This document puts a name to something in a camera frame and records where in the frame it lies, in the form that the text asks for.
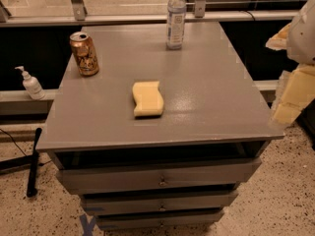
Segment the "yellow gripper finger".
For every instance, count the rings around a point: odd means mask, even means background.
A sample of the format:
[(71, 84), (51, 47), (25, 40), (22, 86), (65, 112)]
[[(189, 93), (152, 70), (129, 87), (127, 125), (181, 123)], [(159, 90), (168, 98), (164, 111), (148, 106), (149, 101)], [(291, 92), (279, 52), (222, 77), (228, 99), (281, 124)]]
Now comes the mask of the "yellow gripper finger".
[(290, 125), (315, 99), (315, 66), (299, 64), (292, 72), (283, 71), (272, 104), (271, 120)]
[(287, 36), (290, 28), (290, 23), (284, 26), (278, 33), (273, 35), (266, 42), (266, 47), (272, 50), (286, 50)]

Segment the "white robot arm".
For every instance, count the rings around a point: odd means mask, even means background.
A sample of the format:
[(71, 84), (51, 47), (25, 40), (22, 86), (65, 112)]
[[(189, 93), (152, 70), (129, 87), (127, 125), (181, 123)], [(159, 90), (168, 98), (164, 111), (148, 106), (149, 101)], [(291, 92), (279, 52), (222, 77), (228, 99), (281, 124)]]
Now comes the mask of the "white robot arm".
[(308, 0), (266, 47), (285, 50), (298, 63), (292, 72), (282, 72), (272, 104), (271, 121), (287, 127), (315, 99), (315, 0)]

